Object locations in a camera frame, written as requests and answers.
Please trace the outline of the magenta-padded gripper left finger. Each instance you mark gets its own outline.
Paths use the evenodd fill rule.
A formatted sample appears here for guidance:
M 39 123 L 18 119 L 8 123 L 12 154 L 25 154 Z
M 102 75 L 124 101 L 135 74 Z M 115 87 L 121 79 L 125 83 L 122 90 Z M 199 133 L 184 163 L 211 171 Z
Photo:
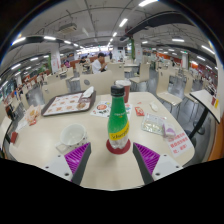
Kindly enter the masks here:
M 91 144 L 86 143 L 66 155 L 57 155 L 43 169 L 76 185 L 80 185 L 90 154 Z

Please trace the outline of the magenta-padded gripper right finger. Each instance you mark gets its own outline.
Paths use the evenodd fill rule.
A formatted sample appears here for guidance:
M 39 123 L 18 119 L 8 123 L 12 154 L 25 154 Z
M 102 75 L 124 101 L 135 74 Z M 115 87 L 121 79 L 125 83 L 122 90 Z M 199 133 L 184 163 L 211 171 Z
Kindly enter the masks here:
M 182 169 L 182 166 L 168 154 L 159 155 L 138 143 L 133 144 L 133 154 L 145 185 Z

